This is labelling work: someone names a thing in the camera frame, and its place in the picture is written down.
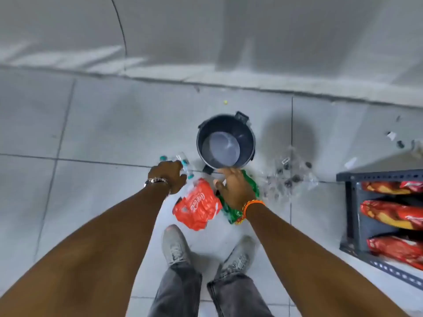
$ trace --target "green plastic bag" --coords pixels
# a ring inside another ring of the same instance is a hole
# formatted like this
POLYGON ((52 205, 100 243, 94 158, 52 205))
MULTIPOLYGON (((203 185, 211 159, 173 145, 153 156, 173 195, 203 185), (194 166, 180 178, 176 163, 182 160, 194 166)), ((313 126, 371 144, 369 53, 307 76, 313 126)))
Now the green plastic bag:
MULTIPOLYGON (((249 177, 245 170, 241 170, 242 174, 244 175, 245 180, 250 184, 252 190, 254 191, 254 193, 256 194, 256 198, 258 199, 258 197, 260 196, 260 192, 258 190, 258 186, 256 184, 256 182, 251 179, 251 177, 249 177)), ((220 202, 222 203, 222 212, 225 214, 226 218, 228 219, 230 224, 233 223, 241 223, 241 219, 242 219, 242 209, 241 210, 237 210, 237 209, 232 209, 226 202, 225 199, 223 198, 223 196, 221 194, 218 194, 218 198, 220 200, 220 202)))

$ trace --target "metal rack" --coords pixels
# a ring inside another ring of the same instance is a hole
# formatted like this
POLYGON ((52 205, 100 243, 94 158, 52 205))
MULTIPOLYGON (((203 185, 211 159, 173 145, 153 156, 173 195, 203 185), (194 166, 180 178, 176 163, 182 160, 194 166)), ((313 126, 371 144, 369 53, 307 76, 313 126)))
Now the metal rack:
POLYGON ((423 290, 423 279, 412 272, 420 272, 416 268, 399 269, 386 262, 383 258, 370 253, 367 239, 378 234, 395 233, 399 228, 389 226, 360 213, 360 204, 364 200, 385 199, 387 201, 402 201, 415 206, 423 207, 423 194, 415 195, 388 195, 377 192, 364 191, 362 181, 423 181, 423 170, 384 171, 384 172, 341 172, 336 175, 336 181, 345 182, 347 233, 341 242, 340 250, 357 257, 361 261, 394 276, 414 287, 423 290))

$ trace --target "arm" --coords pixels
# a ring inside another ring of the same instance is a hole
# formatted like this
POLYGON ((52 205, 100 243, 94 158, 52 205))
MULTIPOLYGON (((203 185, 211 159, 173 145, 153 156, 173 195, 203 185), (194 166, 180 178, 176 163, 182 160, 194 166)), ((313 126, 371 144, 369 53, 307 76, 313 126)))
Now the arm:
POLYGON ((118 203, 72 233, 0 298, 0 316, 125 316, 157 214, 186 176, 163 162, 148 177, 166 178, 118 203))
MULTIPOLYGON (((216 187, 228 204, 242 209, 255 199, 239 170, 225 169, 226 187, 216 187)), ((407 316, 355 269, 283 221, 262 204, 252 204, 247 220, 280 281, 303 317, 407 316)))

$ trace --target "pant leg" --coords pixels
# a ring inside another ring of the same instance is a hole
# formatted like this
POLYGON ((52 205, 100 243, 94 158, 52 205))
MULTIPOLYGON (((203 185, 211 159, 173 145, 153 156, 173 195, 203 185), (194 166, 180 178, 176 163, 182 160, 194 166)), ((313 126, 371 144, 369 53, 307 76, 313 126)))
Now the pant leg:
POLYGON ((202 276, 187 262, 177 262, 165 272, 149 317, 197 317, 202 276))
POLYGON ((207 284, 219 317, 272 317, 250 277, 231 273, 207 284))

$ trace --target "orange thread wristband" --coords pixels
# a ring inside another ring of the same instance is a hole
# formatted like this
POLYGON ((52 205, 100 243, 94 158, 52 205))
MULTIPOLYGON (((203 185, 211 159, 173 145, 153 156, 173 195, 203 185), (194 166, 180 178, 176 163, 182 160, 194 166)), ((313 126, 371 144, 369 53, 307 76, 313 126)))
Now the orange thread wristband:
POLYGON ((244 207, 242 207, 242 219, 247 217, 247 208, 248 208, 249 205, 252 205, 252 204, 262 204, 262 205, 264 205, 264 202, 262 202, 261 200, 257 200, 257 199, 254 199, 254 200, 247 202, 244 205, 244 207))

